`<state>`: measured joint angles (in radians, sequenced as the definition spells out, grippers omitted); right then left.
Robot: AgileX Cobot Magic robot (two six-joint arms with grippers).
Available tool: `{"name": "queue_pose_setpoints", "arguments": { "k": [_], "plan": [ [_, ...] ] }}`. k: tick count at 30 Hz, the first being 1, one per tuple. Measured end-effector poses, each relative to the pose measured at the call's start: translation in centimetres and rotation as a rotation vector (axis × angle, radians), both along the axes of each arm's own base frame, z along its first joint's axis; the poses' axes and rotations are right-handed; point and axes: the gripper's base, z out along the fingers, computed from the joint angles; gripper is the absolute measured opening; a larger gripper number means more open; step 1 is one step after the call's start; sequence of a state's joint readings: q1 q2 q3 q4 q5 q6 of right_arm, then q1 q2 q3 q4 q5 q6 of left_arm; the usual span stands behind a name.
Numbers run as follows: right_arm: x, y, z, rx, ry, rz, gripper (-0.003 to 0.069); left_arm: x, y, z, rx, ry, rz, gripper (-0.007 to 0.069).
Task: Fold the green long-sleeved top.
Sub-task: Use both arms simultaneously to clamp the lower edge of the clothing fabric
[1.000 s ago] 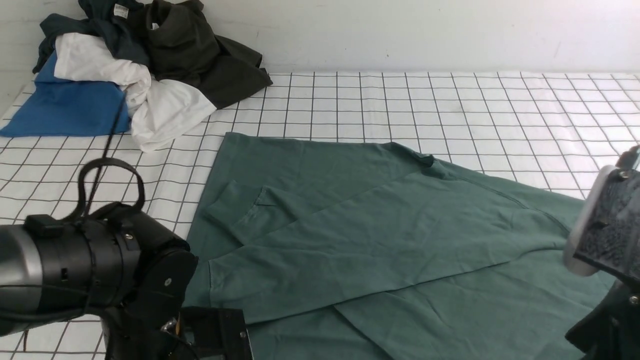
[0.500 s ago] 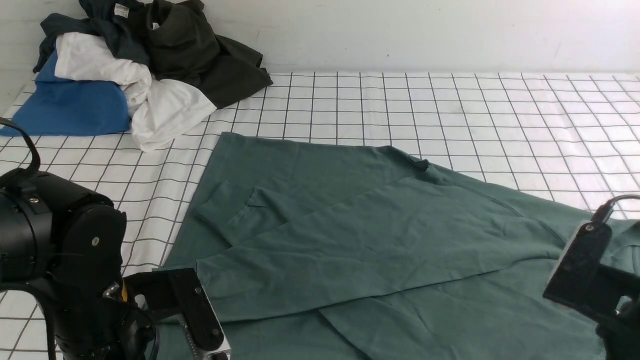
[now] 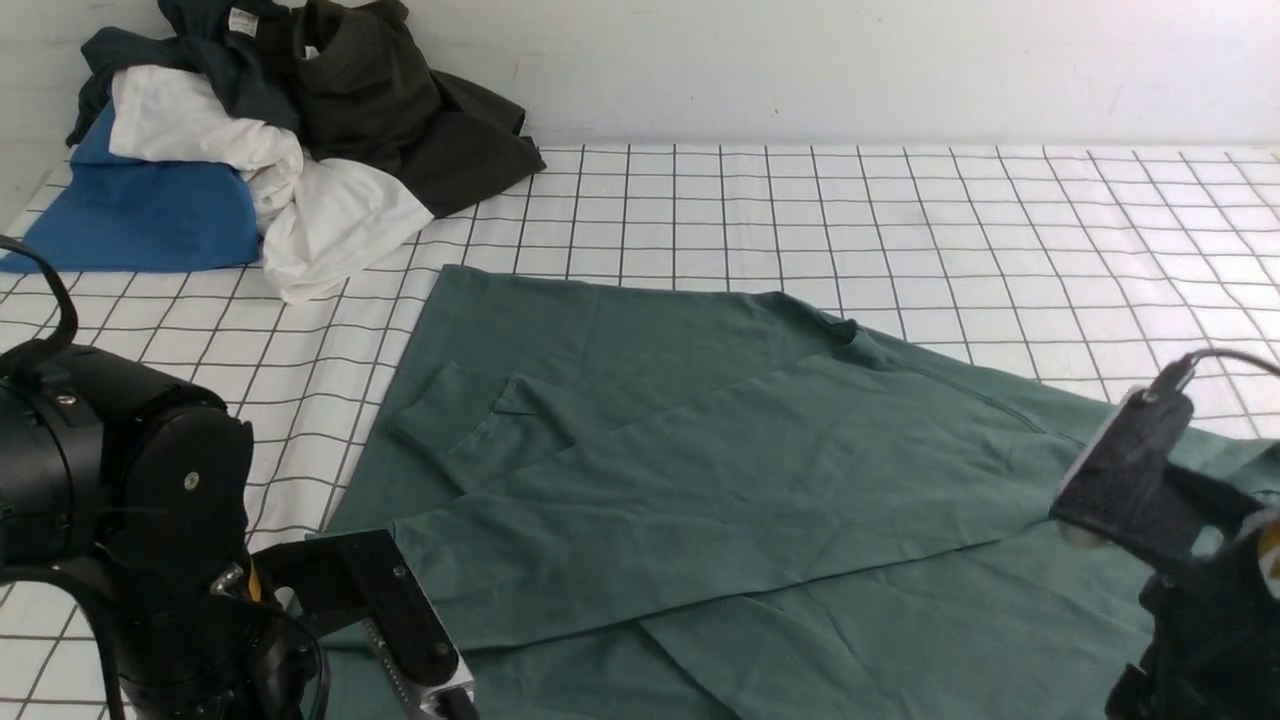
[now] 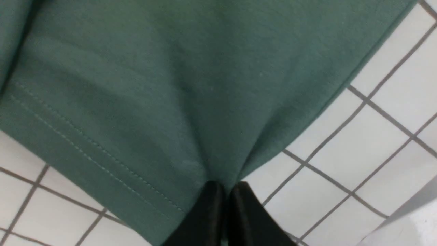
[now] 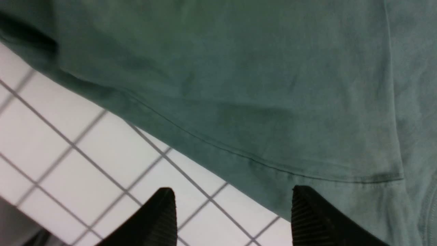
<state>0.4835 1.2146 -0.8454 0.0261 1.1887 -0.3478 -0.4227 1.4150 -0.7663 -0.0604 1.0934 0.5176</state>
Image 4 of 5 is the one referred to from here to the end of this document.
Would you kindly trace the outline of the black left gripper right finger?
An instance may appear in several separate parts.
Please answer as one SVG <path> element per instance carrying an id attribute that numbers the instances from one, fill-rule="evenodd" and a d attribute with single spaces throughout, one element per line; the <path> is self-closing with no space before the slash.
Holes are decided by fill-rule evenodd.
<path id="1" fill-rule="evenodd" d="M 229 246 L 297 245 L 264 209 L 247 182 L 237 183 L 229 198 Z"/>

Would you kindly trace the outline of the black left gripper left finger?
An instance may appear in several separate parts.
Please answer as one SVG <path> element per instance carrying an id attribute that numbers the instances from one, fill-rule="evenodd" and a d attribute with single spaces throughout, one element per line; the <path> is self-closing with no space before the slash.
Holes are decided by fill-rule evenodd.
<path id="1" fill-rule="evenodd" d="M 225 193 L 223 185 L 208 181 L 192 209 L 164 246 L 219 246 L 222 237 Z"/>

